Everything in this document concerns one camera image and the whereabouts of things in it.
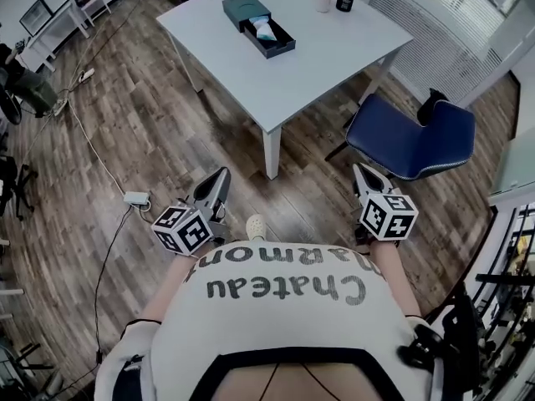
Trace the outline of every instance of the blue chair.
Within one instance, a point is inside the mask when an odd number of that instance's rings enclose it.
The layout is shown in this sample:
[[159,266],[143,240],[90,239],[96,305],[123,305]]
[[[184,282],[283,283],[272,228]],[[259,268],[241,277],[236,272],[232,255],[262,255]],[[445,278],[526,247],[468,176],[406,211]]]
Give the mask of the blue chair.
[[437,101],[430,123],[421,126],[371,94],[353,117],[346,142],[325,160],[350,145],[393,176],[418,180],[465,164],[475,135],[474,114],[447,101]]

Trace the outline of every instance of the white cube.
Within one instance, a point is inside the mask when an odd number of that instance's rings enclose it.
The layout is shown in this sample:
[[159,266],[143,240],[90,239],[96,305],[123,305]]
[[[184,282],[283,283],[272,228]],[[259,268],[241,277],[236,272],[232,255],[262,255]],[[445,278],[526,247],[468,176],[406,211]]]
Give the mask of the white cube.
[[152,225],[152,231],[166,250],[184,256],[213,238],[202,213],[187,204],[167,208]]
[[370,194],[360,222],[379,241],[406,239],[415,224],[418,210],[407,195]]

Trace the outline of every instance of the open box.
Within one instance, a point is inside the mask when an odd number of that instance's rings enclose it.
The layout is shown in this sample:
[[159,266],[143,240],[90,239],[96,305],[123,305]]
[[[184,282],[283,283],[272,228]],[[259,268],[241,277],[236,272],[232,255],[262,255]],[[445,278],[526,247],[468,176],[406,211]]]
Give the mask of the open box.
[[[223,0],[223,10],[237,30],[244,33],[266,58],[295,49],[295,40],[272,20],[269,10],[258,0]],[[260,16],[269,17],[268,23],[277,38],[276,42],[257,38],[257,30],[249,18]]]

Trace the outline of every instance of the dark green box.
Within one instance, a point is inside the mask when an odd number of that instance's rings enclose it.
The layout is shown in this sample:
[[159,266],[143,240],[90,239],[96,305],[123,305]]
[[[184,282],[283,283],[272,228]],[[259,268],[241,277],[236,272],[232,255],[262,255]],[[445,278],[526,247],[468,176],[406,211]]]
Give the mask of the dark green box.
[[249,18],[271,17],[271,12],[258,0],[223,0],[223,10],[240,33],[243,33],[243,23]]

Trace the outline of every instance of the floor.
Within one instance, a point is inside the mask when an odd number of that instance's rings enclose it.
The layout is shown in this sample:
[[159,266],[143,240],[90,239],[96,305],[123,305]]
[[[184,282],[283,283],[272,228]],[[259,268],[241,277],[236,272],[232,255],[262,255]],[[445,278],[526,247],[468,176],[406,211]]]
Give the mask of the floor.
[[[86,60],[136,4],[138,0],[125,0],[115,7]],[[246,219],[262,213],[270,240],[354,246],[350,167],[359,156],[345,150],[330,163],[324,156],[344,140],[342,125],[356,110],[367,75],[351,79],[283,129],[281,169],[270,181],[264,175],[260,129],[206,75],[204,92],[197,95],[189,85],[155,21],[170,8],[165,0],[141,0],[91,62],[95,76],[71,95],[87,135],[123,189],[149,191],[152,209],[147,214],[154,218],[196,181],[225,165],[232,172],[227,224],[237,239],[245,236]],[[97,28],[106,18],[99,18]],[[69,82],[87,43],[77,34],[62,48],[51,78],[57,90]],[[379,93],[407,114],[418,108],[393,79]],[[517,86],[507,76],[473,106],[476,150],[468,164],[399,183],[420,210],[400,254],[423,312],[445,298],[487,229],[492,214],[486,197],[512,136],[516,110]],[[18,161],[44,121],[27,115],[11,129],[9,153]],[[94,287],[127,208],[73,111],[51,119],[28,162],[39,172],[28,190],[35,213],[26,210],[19,222],[10,204],[0,222],[0,233],[12,242],[3,258],[3,277],[8,287],[23,287],[26,293],[2,298],[0,313],[15,314],[3,327],[16,347],[42,343],[45,356],[70,381],[94,366]],[[158,287],[171,259],[149,225],[134,214],[118,236],[100,286],[100,336],[106,352]]]

